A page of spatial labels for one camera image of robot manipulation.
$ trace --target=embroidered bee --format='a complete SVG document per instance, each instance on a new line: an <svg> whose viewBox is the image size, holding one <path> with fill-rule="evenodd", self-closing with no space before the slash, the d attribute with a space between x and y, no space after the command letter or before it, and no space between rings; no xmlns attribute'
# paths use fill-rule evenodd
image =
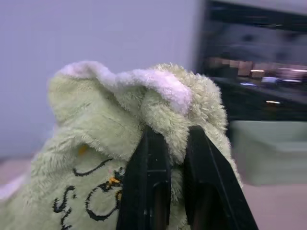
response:
<svg viewBox="0 0 307 230"><path fill-rule="evenodd" d="M120 205L120 200L121 200L121 195L122 195L122 190L119 190L115 193L115 200L116 200L116 205L113 207L113 209L106 215L97 215L95 214L92 210L89 208L89 203L91 201L91 197L93 193L97 189L101 189L104 193L109 192L111 189L114 187L122 187L123 186L123 178L124 178L124 169L120 168L118 171L114 171L114 177L111 177L108 181L106 181L103 184L98 185L95 187L90 194L88 195L86 202L85 202L85 207L86 207L86 212L90 216L90 218L96 220L96 221L104 221L107 218L109 218L115 210L119 209Z"/></svg>
<svg viewBox="0 0 307 230"><path fill-rule="evenodd" d="M96 168L88 171L88 172L77 172L77 170L74 168L72 171L74 173L74 175L76 177L85 177L88 176L90 174L92 174L93 172L95 172L96 170L100 169L101 167L103 167L108 161L111 161L113 159L108 159L105 160L103 162L101 162ZM107 193L110 190L118 187L118 188L122 188L123 186L123 178L124 178L124 169L122 167L120 167L118 170L113 171L113 177L111 177L108 181L96 186L94 189L91 190L91 192L89 193L89 195L86 198L85 201L85 208L86 208L86 212L88 213L88 215L90 216L91 219L96 220L96 221L105 221L107 218L109 218L114 211L116 211L117 209L119 209L119 205L120 205L120 200L121 200L121 195L122 195L122 190L118 190L117 192L115 192L115 201L116 201L116 205L111 209L111 211L106 214L106 215L97 215L95 214L89 207L89 204L91 202L91 198L94 194L95 191L97 191L98 189L101 189L101 191L103 193ZM64 213L64 216L61 218L61 230L69 230L72 228L71 224L66 224L66 219L69 217L69 215L72 213L72 208L68 206L68 199L70 197L71 194L71 198L72 199L77 199L76 196L76 191L75 191L75 186L68 186L63 194L63 199L62 202L59 203L59 199L56 198L54 200L53 203L53 212L55 213Z"/></svg>

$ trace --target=gray wall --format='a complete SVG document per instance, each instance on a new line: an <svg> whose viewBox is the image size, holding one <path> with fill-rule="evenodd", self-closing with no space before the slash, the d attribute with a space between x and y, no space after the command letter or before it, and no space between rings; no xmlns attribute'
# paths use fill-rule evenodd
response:
<svg viewBox="0 0 307 230"><path fill-rule="evenodd" d="M47 80L96 60L112 71L173 62L193 67L201 0L3 0L0 157L29 156L50 135Z"/></svg>

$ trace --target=beige floor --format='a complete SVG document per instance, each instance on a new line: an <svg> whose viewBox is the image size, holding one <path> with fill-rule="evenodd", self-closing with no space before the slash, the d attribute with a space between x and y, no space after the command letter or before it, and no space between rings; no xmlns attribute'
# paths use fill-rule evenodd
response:
<svg viewBox="0 0 307 230"><path fill-rule="evenodd" d="M6 161L0 164L0 185L18 178L29 165L29 160ZM243 192L259 230L307 229L307 185L245 185Z"/></svg>

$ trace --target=orange tag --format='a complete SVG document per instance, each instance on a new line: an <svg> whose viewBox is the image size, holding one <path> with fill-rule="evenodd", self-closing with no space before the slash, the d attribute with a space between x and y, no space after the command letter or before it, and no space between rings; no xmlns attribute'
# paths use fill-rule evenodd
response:
<svg viewBox="0 0 307 230"><path fill-rule="evenodd" d="M79 148L79 151L78 151L78 155L79 156L82 156L85 154L85 152L89 149L88 145L82 145L80 148Z"/></svg>

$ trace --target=plush towel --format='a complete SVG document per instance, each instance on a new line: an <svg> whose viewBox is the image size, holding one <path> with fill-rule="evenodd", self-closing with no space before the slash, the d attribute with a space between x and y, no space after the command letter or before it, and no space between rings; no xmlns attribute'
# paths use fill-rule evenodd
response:
<svg viewBox="0 0 307 230"><path fill-rule="evenodd" d="M0 207L2 230L114 230L127 161L145 125L161 133L172 162L170 230L189 229L182 203L189 126L200 125L229 160L226 113L207 77L176 65L114 74L98 62L65 66L49 84L58 129L24 184Z"/></svg>

